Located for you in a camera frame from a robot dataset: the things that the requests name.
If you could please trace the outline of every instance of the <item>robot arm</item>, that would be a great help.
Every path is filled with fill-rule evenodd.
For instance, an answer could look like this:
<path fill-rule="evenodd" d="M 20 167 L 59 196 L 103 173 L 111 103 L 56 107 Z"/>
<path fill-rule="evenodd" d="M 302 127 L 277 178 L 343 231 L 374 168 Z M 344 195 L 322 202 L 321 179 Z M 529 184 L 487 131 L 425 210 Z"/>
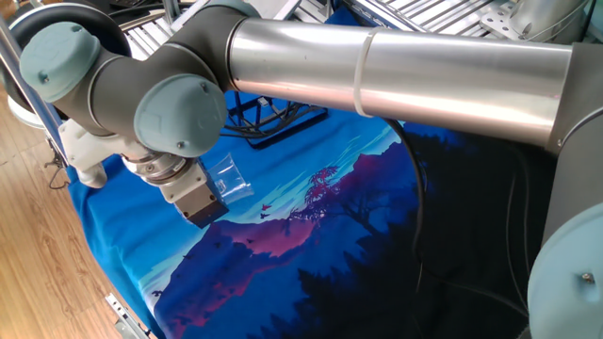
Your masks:
<path fill-rule="evenodd" d="M 203 173 L 193 159 L 217 141 L 230 89 L 544 147 L 559 165 L 530 277 L 531 331 L 538 339 L 598 337 L 603 47 L 253 16 L 242 2 L 214 1 L 145 61 L 109 53 L 79 25 L 55 24 L 24 49 L 21 71 L 75 121 L 77 136 L 120 138 L 121 148 L 107 153 L 139 150 L 125 157 L 134 172 L 204 222 L 223 205 L 211 187 L 195 185 L 205 176 L 191 174 Z"/>

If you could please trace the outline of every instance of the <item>wooden floor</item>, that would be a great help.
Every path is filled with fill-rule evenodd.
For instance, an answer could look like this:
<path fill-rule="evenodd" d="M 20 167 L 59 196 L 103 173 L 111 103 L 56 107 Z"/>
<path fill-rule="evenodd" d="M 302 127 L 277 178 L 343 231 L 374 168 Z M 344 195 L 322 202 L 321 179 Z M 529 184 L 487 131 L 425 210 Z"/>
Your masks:
<path fill-rule="evenodd" d="M 43 132 L 18 122 L 0 89 L 0 338 L 121 338 L 104 299 L 117 293 L 69 193 L 48 188 L 52 158 Z"/>

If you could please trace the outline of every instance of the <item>tree silhouette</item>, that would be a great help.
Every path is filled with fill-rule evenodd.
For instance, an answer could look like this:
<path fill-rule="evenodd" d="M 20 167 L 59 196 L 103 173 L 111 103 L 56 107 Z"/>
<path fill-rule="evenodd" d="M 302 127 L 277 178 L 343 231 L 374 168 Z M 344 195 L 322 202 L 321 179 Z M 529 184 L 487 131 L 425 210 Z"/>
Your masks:
<path fill-rule="evenodd" d="M 361 178 L 357 171 L 346 174 L 336 182 L 333 177 L 337 170 L 338 167 L 335 166 L 327 167 L 310 177 L 312 186 L 305 194 L 306 206 L 302 210 L 291 211 L 290 218 L 317 221 L 347 216 L 362 225 L 370 234 L 383 237 L 371 224 L 370 214 L 387 207 L 380 201 L 380 197 L 386 194 L 385 190 L 367 185 L 366 181 L 371 182 L 375 178 Z"/>
<path fill-rule="evenodd" d="M 439 137 L 409 133 L 409 138 L 435 192 L 427 195 L 419 243 L 425 265 L 452 282 L 477 285 L 517 300 L 508 269 L 501 269 L 507 266 L 504 222 L 510 179 L 520 170 L 509 146 L 472 135 L 462 136 L 463 148 Z M 555 164 L 540 151 L 524 148 L 524 152 L 530 154 L 531 170 L 537 172 L 531 179 L 529 215 L 530 251 L 535 252 L 540 246 Z M 351 218 L 369 224 L 375 209 L 400 209 L 406 200 L 399 193 L 416 189 L 403 181 L 404 175 L 412 174 L 402 174 L 404 168 L 411 170 L 411 165 L 399 144 L 393 144 L 382 158 L 361 155 L 354 171 L 338 182 L 333 179 L 337 169 L 316 173 L 306 207 L 292 211 L 292 217 Z M 406 162 L 392 166 L 394 158 Z M 516 200 L 514 210 L 522 211 L 525 202 Z M 522 243 L 522 224 L 521 213 L 516 213 L 512 244 Z M 306 297 L 295 304 L 297 316 L 284 321 L 275 315 L 261 335 L 248 339 L 508 339 L 525 328 L 526 319 L 506 306 L 426 274 L 416 292 L 420 269 L 411 252 L 415 225 L 416 209 L 411 206 L 401 222 L 387 225 L 388 241 L 383 242 L 381 232 L 357 240 L 363 251 L 360 257 L 344 254 L 348 271 L 332 269 L 331 274 L 320 275 L 300 270 Z M 519 274 L 518 279 L 525 291 L 527 275 Z"/>

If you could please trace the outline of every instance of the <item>silver metal tube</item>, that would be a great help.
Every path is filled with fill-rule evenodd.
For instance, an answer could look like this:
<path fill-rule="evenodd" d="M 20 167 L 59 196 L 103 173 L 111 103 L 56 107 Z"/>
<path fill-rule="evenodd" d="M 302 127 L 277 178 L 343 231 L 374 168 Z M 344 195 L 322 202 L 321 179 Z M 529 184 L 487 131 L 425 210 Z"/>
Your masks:
<path fill-rule="evenodd" d="M 242 91 L 355 110 L 370 28 L 250 19 L 230 72 Z M 367 114 L 546 145 L 572 49 L 398 30 L 377 33 L 360 68 Z"/>
<path fill-rule="evenodd" d="M 168 24 L 173 24 L 173 22 L 176 21 L 176 19 L 180 16 L 178 0 L 163 0 L 163 6 L 166 10 L 166 21 Z"/>
<path fill-rule="evenodd" d="M 19 71 L 20 57 L 21 47 L 12 35 L 10 35 L 7 23 L 4 19 L 0 18 L 0 59 L 2 59 L 2 63 L 15 80 L 29 105 L 40 118 L 48 136 L 57 147 L 57 151 L 61 155 L 63 162 L 67 164 L 63 143 L 58 134 L 58 127 L 62 124 L 62 121 L 58 117 L 55 107 L 44 102 L 40 95 L 29 87 L 21 77 L 21 72 Z"/>

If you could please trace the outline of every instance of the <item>clear plastic bag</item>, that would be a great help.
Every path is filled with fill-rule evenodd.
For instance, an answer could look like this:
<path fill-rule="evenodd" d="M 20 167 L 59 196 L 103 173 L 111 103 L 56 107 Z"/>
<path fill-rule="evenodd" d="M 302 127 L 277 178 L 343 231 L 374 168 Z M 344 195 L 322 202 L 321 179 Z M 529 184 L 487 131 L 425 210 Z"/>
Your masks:
<path fill-rule="evenodd" d="M 230 154 L 211 168 L 208 174 L 227 205 L 253 195 L 252 185 L 243 179 Z"/>

